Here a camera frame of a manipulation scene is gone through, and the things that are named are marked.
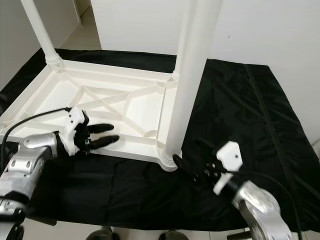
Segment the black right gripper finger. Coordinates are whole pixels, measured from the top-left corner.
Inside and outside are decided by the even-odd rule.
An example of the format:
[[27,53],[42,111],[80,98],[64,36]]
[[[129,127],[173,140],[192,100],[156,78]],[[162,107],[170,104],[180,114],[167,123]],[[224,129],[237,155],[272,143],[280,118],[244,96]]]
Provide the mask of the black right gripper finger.
[[173,154],[173,161],[176,167],[189,178],[199,178],[201,169],[199,169],[198,164],[195,164],[192,160],[182,158],[178,154]]

